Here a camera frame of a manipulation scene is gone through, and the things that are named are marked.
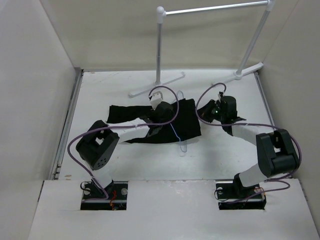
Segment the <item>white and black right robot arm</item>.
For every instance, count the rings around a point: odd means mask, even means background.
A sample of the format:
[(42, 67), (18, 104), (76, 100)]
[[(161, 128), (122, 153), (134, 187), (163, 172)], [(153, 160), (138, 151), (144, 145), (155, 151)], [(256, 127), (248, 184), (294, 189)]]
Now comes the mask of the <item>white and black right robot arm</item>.
[(233, 178), (231, 190), (236, 197), (243, 198), (259, 183), (300, 167), (301, 160), (289, 132), (273, 125), (248, 123), (238, 115), (233, 96), (222, 95), (218, 100), (210, 100), (196, 114), (203, 123), (212, 125), (217, 121), (228, 135), (256, 147), (257, 163)]

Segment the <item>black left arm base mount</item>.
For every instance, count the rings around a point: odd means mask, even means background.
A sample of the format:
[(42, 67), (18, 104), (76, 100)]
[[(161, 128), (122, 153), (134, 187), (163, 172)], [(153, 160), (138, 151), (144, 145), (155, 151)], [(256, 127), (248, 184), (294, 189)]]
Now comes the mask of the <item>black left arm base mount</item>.
[(80, 184), (83, 211), (125, 211), (128, 198), (127, 181), (112, 181), (104, 190), (107, 196), (91, 181)]

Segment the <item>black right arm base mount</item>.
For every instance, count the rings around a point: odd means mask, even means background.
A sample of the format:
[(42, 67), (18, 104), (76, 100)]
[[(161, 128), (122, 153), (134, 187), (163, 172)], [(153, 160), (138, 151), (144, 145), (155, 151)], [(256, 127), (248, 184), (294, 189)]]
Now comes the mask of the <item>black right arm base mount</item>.
[(219, 210), (264, 210), (267, 199), (259, 184), (237, 190), (232, 180), (215, 183), (214, 197)]

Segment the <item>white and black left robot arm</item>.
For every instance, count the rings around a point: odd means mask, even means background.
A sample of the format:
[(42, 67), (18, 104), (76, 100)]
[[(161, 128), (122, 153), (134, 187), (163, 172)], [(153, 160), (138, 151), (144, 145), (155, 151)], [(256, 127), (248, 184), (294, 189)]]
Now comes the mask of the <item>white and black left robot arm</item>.
[(152, 143), (177, 118), (179, 103), (161, 100), (153, 106), (116, 106), (109, 108), (107, 121), (97, 120), (78, 138), (76, 151), (88, 171), (100, 171), (109, 162), (118, 144), (140, 140)]

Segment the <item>pale blue clothes hanger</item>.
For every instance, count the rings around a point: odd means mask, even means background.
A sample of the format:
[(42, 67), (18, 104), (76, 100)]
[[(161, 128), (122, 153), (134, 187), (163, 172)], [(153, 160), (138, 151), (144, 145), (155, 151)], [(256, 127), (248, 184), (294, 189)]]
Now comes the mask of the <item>pale blue clothes hanger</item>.
[[(177, 95), (178, 100), (182, 100), (182, 99), (185, 98), (184, 97), (184, 93), (181, 90), (178, 90), (176, 95)], [(172, 123), (170, 124), (170, 126), (171, 126), (171, 129), (172, 129), (173, 133), (175, 134), (175, 136), (176, 136), (176, 138), (178, 140), (178, 146), (179, 146), (179, 149), (180, 149), (179, 155), (181, 157), (184, 157), (186, 155), (187, 151), (188, 151), (188, 142), (186, 140), (182, 141), (182, 139), (177, 134), (177, 132), (176, 132), (176, 130), (175, 130), (175, 128), (174, 128)]]

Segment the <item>black trousers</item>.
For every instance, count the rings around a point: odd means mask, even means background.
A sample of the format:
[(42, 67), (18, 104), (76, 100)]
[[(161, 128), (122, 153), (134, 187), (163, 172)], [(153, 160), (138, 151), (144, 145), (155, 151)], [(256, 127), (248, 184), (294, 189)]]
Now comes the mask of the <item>black trousers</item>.
[[(195, 113), (194, 99), (181, 99), (179, 101), (179, 111), (175, 120), (172, 122), (177, 134), (182, 141), (186, 141), (201, 135), (201, 127)], [(109, 115), (107, 123), (117, 124), (132, 121), (151, 110), (151, 106), (135, 105), (135, 106), (118, 106), (111, 105), (109, 107)], [(169, 144), (178, 142), (170, 125), (165, 125), (155, 134), (147, 138), (135, 138), (129, 140), (128, 143), (142, 144)]]

